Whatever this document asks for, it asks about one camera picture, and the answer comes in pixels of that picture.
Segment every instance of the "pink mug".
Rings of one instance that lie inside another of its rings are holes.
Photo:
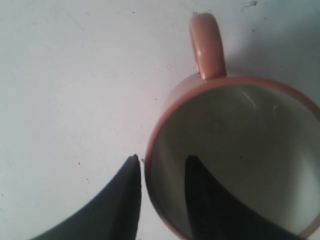
[[[198,73],[168,96],[149,139],[145,181],[165,224],[190,239],[185,159],[198,156],[238,200],[304,238],[320,226],[320,108],[288,85],[227,77],[218,24],[190,20]]]

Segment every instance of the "black object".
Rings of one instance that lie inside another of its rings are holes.
[[[186,159],[184,190],[193,240],[302,240],[241,203],[196,156]]]
[[[141,171],[134,155],[86,206],[33,240],[134,240],[140,207]]]

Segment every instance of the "mug rim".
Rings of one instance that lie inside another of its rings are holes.
[[[302,103],[307,109],[309,109],[315,117],[320,122],[320,108],[306,95],[301,93],[300,91],[290,87],[281,82],[277,82],[271,79],[262,78],[262,77],[254,77],[254,76],[233,76],[233,77],[221,77],[215,79],[209,79],[203,81],[202,84],[192,88],[191,90],[185,92],[182,96],[176,99],[160,116],[158,121],[156,122],[151,136],[149,138],[146,154],[145,154],[145,164],[144,164],[144,178],[145,178],[145,185],[147,188],[147,192],[150,198],[150,201],[165,223],[165,225],[179,238],[184,240],[189,240],[189,238],[181,232],[166,216],[165,211],[162,209],[161,205],[158,202],[158,199],[155,194],[155,189],[152,184],[152,153],[154,151],[157,139],[159,134],[164,127],[165,123],[169,120],[169,118],[186,102],[190,101],[191,99],[199,96],[207,91],[210,91],[215,88],[225,87],[225,86],[234,86],[234,85],[256,85],[260,87],[267,87],[281,91],[295,99],[297,99],[300,103]],[[310,237],[318,228],[320,227],[320,213],[317,217],[307,226],[300,234],[300,237],[308,238]]]

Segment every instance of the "ceramic mug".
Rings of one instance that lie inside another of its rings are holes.
[[[195,155],[253,211],[309,237],[320,226],[320,108],[288,85],[227,77],[211,14],[192,17],[189,27],[198,73],[168,96],[146,151],[154,208],[180,238],[191,238],[184,171]]]

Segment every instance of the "mug handle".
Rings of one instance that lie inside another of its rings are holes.
[[[189,24],[196,67],[202,80],[226,77],[224,49],[219,27],[210,13],[193,16]]]

